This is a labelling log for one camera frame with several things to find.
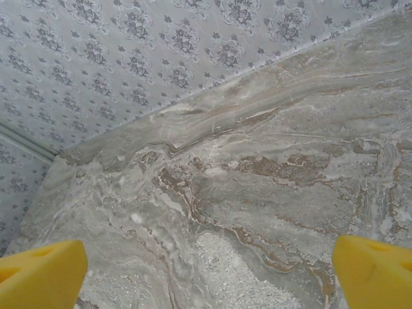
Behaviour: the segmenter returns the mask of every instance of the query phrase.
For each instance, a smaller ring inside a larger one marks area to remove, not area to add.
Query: gray marble
[[[77,308],[345,308],[339,234],[412,247],[412,12],[60,155],[8,253],[81,239]]]

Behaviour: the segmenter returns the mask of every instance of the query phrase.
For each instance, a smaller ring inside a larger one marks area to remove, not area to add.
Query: wallpaper
[[[49,164],[0,138],[0,257],[16,235]]]
[[[65,149],[404,5],[0,0],[0,117]]]

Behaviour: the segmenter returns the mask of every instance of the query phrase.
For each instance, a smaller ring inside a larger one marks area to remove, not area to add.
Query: marble surface
[[[412,247],[412,12],[60,155],[8,253],[81,239],[76,308],[345,308],[339,234]]]

